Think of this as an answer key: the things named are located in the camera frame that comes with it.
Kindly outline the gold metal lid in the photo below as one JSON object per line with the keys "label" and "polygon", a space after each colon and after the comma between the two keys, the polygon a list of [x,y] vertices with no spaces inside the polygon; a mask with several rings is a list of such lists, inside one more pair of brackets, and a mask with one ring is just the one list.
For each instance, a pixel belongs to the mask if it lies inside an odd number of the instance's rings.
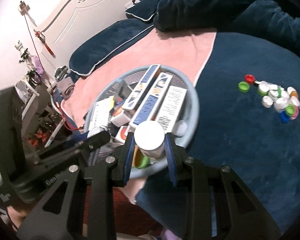
{"label": "gold metal lid", "polygon": [[134,150],[132,166],[135,168],[138,168],[141,165],[142,160],[143,160],[143,154],[140,151],[139,147],[136,146],[136,148]]}

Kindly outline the dark blue pillow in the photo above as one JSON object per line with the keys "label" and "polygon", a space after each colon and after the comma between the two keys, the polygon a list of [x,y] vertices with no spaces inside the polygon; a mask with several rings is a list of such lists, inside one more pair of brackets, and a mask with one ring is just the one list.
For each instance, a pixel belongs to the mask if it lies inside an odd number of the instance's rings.
{"label": "dark blue pillow", "polygon": [[79,76],[89,76],[109,59],[145,37],[153,28],[153,23],[135,18],[117,21],[80,45],[70,57],[69,68]]}
{"label": "dark blue pillow", "polygon": [[142,22],[152,22],[157,13],[157,6],[161,0],[141,0],[126,10],[127,18],[135,18]]}

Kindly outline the small green bottle cap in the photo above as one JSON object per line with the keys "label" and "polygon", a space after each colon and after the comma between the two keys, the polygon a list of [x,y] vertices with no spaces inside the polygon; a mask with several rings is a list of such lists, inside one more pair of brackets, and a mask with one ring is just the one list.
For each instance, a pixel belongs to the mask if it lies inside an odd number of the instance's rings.
{"label": "small green bottle cap", "polygon": [[238,89],[242,93],[247,93],[250,89],[250,85],[245,81],[241,81],[238,83]]}

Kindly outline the white headboard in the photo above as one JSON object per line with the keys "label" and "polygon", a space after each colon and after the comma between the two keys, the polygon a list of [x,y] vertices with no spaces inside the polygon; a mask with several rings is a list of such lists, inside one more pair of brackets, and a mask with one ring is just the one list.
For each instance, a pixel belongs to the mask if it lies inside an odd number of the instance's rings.
{"label": "white headboard", "polygon": [[62,0],[38,27],[46,37],[40,58],[46,68],[64,66],[86,40],[125,18],[131,0]]}

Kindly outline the orange dot medicine box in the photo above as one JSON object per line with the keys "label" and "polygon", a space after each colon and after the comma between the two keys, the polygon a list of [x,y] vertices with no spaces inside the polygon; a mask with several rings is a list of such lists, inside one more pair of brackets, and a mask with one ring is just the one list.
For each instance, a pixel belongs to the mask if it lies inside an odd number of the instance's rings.
{"label": "orange dot medicine box", "polygon": [[130,117],[125,113],[122,107],[119,107],[112,114],[110,122],[116,127],[121,127],[130,122]]}

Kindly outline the blue bottle cap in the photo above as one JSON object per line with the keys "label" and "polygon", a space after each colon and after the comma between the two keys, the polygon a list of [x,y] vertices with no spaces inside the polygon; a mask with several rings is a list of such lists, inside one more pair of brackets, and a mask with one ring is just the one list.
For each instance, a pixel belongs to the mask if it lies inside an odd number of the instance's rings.
{"label": "blue bottle cap", "polygon": [[286,113],[286,111],[280,112],[279,117],[283,124],[287,124],[290,121],[290,116]]}

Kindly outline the dark blue quilt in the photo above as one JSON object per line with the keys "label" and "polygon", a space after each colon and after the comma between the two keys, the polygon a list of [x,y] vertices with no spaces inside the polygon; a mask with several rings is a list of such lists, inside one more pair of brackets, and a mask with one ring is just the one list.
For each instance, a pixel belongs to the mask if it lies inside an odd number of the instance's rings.
{"label": "dark blue quilt", "polygon": [[263,38],[300,57],[300,0],[160,0],[162,31],[215,28]]}

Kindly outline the green edge cap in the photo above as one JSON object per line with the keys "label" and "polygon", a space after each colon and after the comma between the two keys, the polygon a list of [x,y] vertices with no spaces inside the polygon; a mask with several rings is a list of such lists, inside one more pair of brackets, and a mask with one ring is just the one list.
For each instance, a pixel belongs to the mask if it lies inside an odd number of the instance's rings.
{"label": "green edge cap", "polygon": [[144,169],[149,165],[149,158],[146,156],[141,156],[138,161],[136,161],[136,168]]}

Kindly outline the large white jar lid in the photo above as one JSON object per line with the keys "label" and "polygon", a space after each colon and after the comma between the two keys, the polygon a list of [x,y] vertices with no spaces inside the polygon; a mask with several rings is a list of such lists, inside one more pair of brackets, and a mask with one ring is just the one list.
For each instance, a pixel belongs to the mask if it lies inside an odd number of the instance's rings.
{"label": "large white jar lid", "polygon": [[158,122],[147,120],[139,124],[134,131],[134,139],[143,155],[154,159],[163,155],[165,132]]}

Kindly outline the orange bottle cap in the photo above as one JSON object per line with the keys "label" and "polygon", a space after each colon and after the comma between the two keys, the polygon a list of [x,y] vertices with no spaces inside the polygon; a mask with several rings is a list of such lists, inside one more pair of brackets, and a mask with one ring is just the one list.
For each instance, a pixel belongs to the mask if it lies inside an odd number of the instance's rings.
{"label": "orange bottle cap", "polygon": [[299,98],[299,95],[296,90],[294,90],[290,93],[290,97],[293,97],[293,96],[296,97],[297,99]]}

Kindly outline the light blue mesh basket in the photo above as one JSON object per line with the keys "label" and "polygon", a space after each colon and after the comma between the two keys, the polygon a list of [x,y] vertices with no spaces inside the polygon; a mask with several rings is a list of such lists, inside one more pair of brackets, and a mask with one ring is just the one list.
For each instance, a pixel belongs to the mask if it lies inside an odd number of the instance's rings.
{"label": "light blue mesh basket", "polygon": [[132,167],[130,178],[149,177],[167,167],[164,137],[172,133],[176,145],[187,147],[199,120],[199,99],[182,72],[153,64],[131,70],[112,82],[91,106],[84,124],[90,135],[118,129],[112,145],[123,144],[132,132],[149,166]]}

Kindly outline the white ribbed cap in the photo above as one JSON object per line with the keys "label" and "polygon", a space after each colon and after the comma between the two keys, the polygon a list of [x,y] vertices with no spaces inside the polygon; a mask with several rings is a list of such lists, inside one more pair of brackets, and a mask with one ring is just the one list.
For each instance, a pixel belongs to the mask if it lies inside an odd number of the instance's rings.
{"label": "white ribbed cap", "polygon": [[282,111],[284,111],[286,109],[286,107],[288,106],[288,99],[287,98],[277,98],[275,101],[274,101],[274,104],[273,104],[275,110],[278,112],[278,113],[281,113]]}

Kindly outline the white yellow medicine box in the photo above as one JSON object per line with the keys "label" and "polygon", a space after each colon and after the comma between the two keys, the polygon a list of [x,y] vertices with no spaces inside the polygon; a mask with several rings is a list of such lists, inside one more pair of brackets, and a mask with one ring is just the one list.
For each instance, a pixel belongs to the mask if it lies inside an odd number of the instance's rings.
{"label": "white yellow medicine box", "polygon": [[110,111],[114,108],[114,96],[95,102],[93,111],[88,122],[88,131],[95,128],[107,127]]}

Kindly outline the pink blanket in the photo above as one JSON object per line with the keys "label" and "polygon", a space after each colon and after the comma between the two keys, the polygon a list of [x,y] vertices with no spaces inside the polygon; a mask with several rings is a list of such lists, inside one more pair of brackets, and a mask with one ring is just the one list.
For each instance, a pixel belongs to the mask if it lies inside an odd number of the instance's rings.
{"label": "pink blanket", "polygon": [[139,67],[161,64],[185,74],[195,85],[212,53],[214,29],[162,33],[153,29],[125,51],[112,57],[88,77],[75,83],[73,94],[62,101],[62,110],[77,126],[99,94],[119,76]]}

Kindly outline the large green bottle cap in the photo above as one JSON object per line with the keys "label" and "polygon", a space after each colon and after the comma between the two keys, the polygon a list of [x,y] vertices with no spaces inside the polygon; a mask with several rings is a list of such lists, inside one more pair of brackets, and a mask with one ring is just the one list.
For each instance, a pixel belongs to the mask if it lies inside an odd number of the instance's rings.
{"label": "large green bottle cap", "polygon": [[285,113],[292,117],[296,113],[296,108],[294,105],[288,104],[285,108]]}

